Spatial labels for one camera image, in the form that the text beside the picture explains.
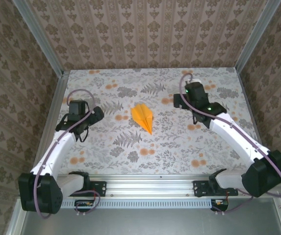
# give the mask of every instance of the floral tablecloth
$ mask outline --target floral tablecloth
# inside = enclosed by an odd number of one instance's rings
[[[221,168],[244,169],[240,157],[220,136],[192,114],[173,107],[179,79],[193,72],[202,80],[210,102],[219,102],[232,118],[256,139],[250,113],[234,68],[73,70],[59,119],[68,113],[66,97],[86,88],[105,113],[89,128],[84,143],[77,142],[60,173],[80,170],[92,174],[201,174]],[[73,99],[91,98],[78,92]],[[131,118],[130,109],[146,104],[153,112],[153,134]]]

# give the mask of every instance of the damask wallpaper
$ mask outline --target damask wallpaper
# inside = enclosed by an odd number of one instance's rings
[[[27,0],[65,70],[233,67],[267,0]]]
[[[57,77],[17,8],[0,0],[0,234],[29,171],[46,122]]]
[[[241,72],[262,141],[281,151],[281,4]]]

